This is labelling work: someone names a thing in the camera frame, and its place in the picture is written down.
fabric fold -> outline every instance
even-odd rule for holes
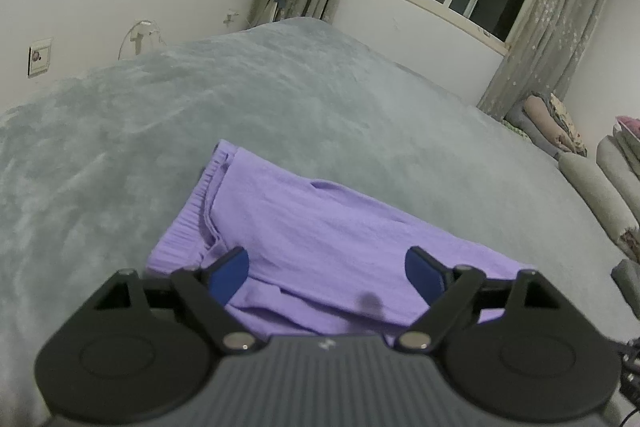
[[[257,335],[392,337],[428,308],[404,274],[405,253],[415,245],[446,266],[470,264],[488,277],[512,279],[524,267],[385,203],[296,176],[223,140],[147,267],[164,274],[194,264],[206,267],[227,250],[243,247],[250,257],[249,278],[227,309]]]
[[[640,221],[640,180],[631,170],[618,142],[612,136],[604,137],[598,144],[596,163]]]
[[[620,125],[624,125],[636,138],[640,139],[640,120],[630,116],[617,116],[616,120]]]
[[[574,152],[575,147],[567,133],[556,123],[546,109],[545,102],[530,95],[524,102],[524,111],[549,142],[565,152]]]
[[[628,163],[631,170],[634,172],[638,178],[640,178],[640,160],[636,158],[636,155],[629,147],[629,144],[626,142],[625,137],[622,134],[622,129],[620,126],[613,127],[613,138],[616,140],[620,150],[625,155],[626,162]]]
[[[536,124],[534,124],[524,112],[524,100],[520,100],[518,103],[514,104],[504,119],[529,136],[533,145],[542,149],[551,156],[551,158],[558,159],[558,156],[562,151],[543,136],[540,130],[536,127]]]
[[[522,129],[518,129],[516,126],[511,125],[506,120],[502,120],[502,125],[505,126],[507,129],[509,129],[510,131],[513,131],[518,136],[520,136],[525,142],[533,143],[529,138],[529,135],[525,133]]]
[[[634,315],[640,319],[640,265],[630,259],[623,259],[611,270],[611,278]]]
[[[620,118],[618,118],[618,124],[620,126],[622,137],[625,139],[632,155],[635,156],[636,160],[640,161],[640,139],[634,134],[633,130],[624,123],[624,121],[620,120]]]

purple cloth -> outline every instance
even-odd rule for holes
[[[249,278],[227,310],[258,336],[393,336],[428,308],[404,274],[404,255],[414,245],[446,266],[470,264],[488,277],[512,279],[524,267],[222,140],[147,268],[168,274],[206,267],[231,248],[244,247]]]

wall outlet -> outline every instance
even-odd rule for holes
[[[148,21],[140,21],[138,22],[138,24],[136,24],[134,26],[134,28],[131,30],[131,42],[135,42],[136,39],[140,38],[140,37],[146,37],[148,35],[151,35],[151,33],[158,31],[158,29],[156,28],[156,26]]]
[[[236,22],[236,18],[239,16],[240,14],[236,11],[236,10],[229,10],[228,13],[226,14],[226,19],[223,20],[222,22],[224,23],[224,25],[229,28],[229,26],[231,26],[232,22]]]
[[[29,64],[27,66],[27,76],[29,78],[44,73],[49,69],[52,41],[53,39],[35,41],[29,48]]]

gray blanket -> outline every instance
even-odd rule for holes
[[[629,210],[640,220],[640,180],[612,136],[604,137],[598,144],[596,163],[625,200]]]
[[[636,157],[629,143],[626,140],[625,133],[619,126],[613,128],[613,138],[616,140],[620,150],[625,155],[626,162],[636,176],[640,178],[640,160]]]
[[[611,277],[636,317],[640,319],[640,264],[630,259],[623,259],[611,270]]]
[[[142,268],[222,138],[534,264],[601,331],[640,327],[623,258],[548,155],[317,20],[190,42],[0,116],[0,425],[46,411],[34,356],[118,268]]]
[[[633,151],[634,156],[640,161],[640,139],[627,127],[623,122],[618,120],[618,124],[620,125],[620,131],[622,131],[622,136],[624,137],[626,143],[629,145],[630,149]]]
[[[515,103],[504,119],[514,127],[524,131],[524,133],[526,133],[533,142],[533,145],[539,147],[551,156],[551,158],[555,158],[557,160],[562,151],[549,142],[549,140],[547,140],[536,127],[536,124],[534,124],[527,116],[527,113],[524,112],[524,102],[524,100],[520,100]]]
[[[558,166],[611,240],[636,261],[640,253],[638,220],[605,173],[591,160],[572,153],[563,153]]]

gray gripper base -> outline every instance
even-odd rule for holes
[[[433,360],[382,338],[273,337],[254,355],[220,363],[178,409],[130,427],[532,426],[488,414],[445,382]],[[562,427],[606,427],[596,414]],[[86,427],[54,418],[47,427]]]

